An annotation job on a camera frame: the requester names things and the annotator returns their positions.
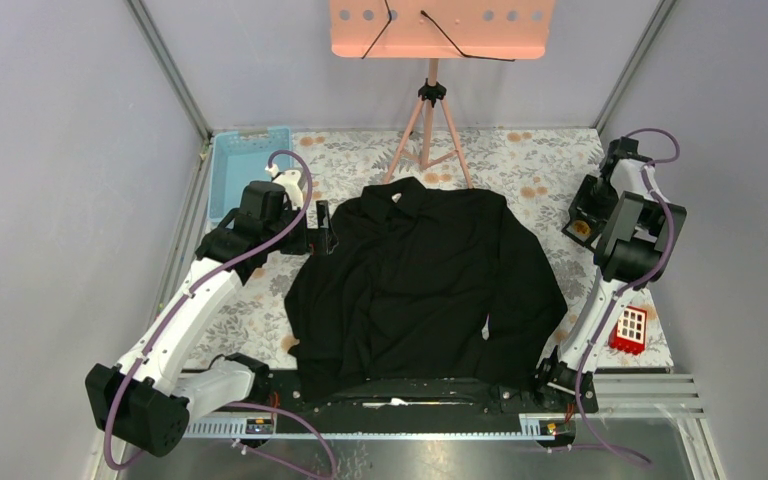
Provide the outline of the black shirt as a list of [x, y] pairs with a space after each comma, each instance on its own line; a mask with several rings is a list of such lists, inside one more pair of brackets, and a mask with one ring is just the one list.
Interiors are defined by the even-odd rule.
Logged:
[[407, 177], [365, 187], [332, 222], [336, 248], [302, 265], [284, 303], [306, 399], [391, 378], [527, 385], [567, 304], [503, 195]]

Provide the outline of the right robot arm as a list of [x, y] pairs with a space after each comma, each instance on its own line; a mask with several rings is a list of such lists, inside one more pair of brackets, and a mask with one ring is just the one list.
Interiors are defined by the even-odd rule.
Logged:
[[595, 175], [582, 181], [562, 232], [593, 255], [596, 276], [569, 336], [544, 357], [533, 398], [549, 412], [596, 408], [593, 375], [615, 333], [643, 339], [624, 312], [660, 279], [687, 218], [655, 180], [659, 160], [639, 151], [637, 134], [612, 140]]

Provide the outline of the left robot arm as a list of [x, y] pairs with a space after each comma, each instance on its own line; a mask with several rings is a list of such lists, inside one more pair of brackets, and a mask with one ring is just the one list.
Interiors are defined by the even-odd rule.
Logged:
[[96, 426], [155, 457], [170, 453], [186, 429], [230, 403], [248, 411], [275, 395], [269, 367], [240, 353], [183, 377], [184, 365], [226, 301], [242, 289], [270, 253], [327, 255], [337, 244], [325, 200], [315, 203], [317, 225], [307, 224], [299, 188], [253, 181], [209, 231], [173, 300], [114, 365], [96, 364], [85, 387]]

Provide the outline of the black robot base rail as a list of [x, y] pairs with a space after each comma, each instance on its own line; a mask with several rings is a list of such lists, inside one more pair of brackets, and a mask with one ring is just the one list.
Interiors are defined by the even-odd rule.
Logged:
[[209, 417], [230, 418], [228, 433], [245, 439], [552, 440], [572, 431], [581, 411], [599, 410], [590, 378], [581, 401], [550, 385], [532, 393], [465, 378], [377, 380], [311, 400], [294, 370], [268, 379], [259, 408], [247, 399]]

